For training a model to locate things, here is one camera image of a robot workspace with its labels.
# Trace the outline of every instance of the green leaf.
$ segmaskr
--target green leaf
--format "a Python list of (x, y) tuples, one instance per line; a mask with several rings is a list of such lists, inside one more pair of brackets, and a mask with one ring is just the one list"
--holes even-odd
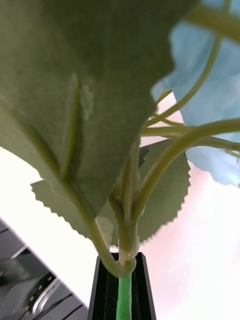
[[(172, 140), (164, 140), (149, 147), (149, 152), (144, 157), (140, 167), (141, 177), (148, 174), (149, 170), (159, 159)], [(138, 235), (140, 242), (153, 236), (161, 226), (173, 221), (177, 216), (185, 196), (188, 194), (189, 182), (188, 161), (185, 152), (168, 167), (156, 185), (146, 205), (144, 214), (138, 222)]]
[[(36, 200), (41, 201), (45, 207), (50, 208), (52, 213), (63, 217), (65, 221), (70, 223), (72, 229), (76, 230), (80, 235), (91, 239), (89, 230), (74, 204), (56, 193), (45, 180), (33, 183), (31, 187), (35, 193)], [(96, 219), (105, 241), (109, 245), (113, 240), (118, 243), (118, 233), (114, 234), (118, 230), (117, 221), (108, 202)]]
[[(148, 153), (146, 147), (140, 149), (139, 161), (142, 165), (139, 171), (142, 179), (145, 178), (161, 153), (171, 143), (171, 140), (155, 143), (148, 147)], [(144, 155), (144, 162), (142, 162), (141, 155)], [(141, 243), (153, 236), (161, 226), (171, 222), (177, 216), (178, 210), (181, 209), (184, 198), (188, 194), (188, 187), (190, 186), (189, 170), (190, 167), (186, 155), (182, 153), (162, 176), (146, 205), (144, 214), (138, 222), (138, 235)], [(79, 234), (90, 239), (88, 229), (85, 227), (75, 206), (54, 192), (46, 181), (33, 183), (32, 190), (37, 200), (43, 202), (46, 207), (49, 207), (58, 216), (64, 217)], [(104, 236), (108, 237), (108, 234), (111, 233), (111, 245), (118, 246), (118, 223), (108, 201), (101, 210), (99, 217), (104, 217), (108, 221), (104, 225), (101, 224)]]
[(151, 87), (173, 69), (168, 34), (196, 2), (1, 0), (0, 145), (62, 195), (66, 175), (98, 214), (155, 110)]

